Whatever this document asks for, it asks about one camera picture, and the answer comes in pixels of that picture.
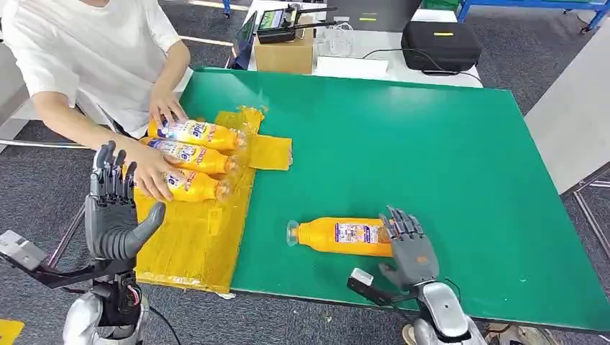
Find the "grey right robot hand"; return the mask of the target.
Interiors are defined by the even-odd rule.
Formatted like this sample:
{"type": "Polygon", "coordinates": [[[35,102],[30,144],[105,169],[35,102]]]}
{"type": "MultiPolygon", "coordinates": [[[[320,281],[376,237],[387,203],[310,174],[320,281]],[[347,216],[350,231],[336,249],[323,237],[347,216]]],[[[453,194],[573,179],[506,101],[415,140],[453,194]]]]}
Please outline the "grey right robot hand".
{"type": "Polygon", "coordinates": [[[401,290],[434,281],[439,272],[437,256],[418,219],[392,206],[379,214],[390,239],[393,264],[380,263],[381,274],[401,290]]]}

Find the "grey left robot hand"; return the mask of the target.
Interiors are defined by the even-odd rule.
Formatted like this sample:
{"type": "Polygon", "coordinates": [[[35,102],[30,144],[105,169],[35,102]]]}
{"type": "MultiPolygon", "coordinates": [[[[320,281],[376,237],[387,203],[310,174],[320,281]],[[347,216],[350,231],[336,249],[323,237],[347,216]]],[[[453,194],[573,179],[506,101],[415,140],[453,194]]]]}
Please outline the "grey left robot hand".
{"type": "Polygon", "coordinates": [[[134,200],[136,162],[124,167],[126,152],[115,153],[112,140],[100,146],[90,174],[85,200],[86,243],[95,259],[128,260],[161,227],[166,205],[156,202],[143,221],[137,220],[134,200]]]}

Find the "person's right hand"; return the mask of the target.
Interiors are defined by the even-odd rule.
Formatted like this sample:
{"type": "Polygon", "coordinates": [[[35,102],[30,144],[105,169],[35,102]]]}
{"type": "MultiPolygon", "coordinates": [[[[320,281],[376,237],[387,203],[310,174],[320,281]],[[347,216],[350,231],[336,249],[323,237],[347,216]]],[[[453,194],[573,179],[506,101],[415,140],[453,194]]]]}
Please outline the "person's right hand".
{"type": "Polygon", "coordinates": [[[134,179],[135,185],[140,191],[157,201],[173,200],[173,194],[164,178],[173,175],[180,180],[182,174],[170,165],[163,153],[119,134],[115,135],[114,139],[117,148],[127,153],[127,161],[136,162],[134,179]]]}

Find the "person's left hand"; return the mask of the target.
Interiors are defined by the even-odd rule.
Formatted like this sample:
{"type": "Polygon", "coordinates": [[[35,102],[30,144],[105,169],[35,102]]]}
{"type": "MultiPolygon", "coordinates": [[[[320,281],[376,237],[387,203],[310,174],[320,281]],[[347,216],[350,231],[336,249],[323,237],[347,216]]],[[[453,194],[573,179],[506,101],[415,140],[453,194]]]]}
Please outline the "person's left hand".
{"type": "Polygon", "coordinates": [[[158,128],[182,123],[188,117],[171,89],[155,86],[150,92],[149,113],[158,128]]]}

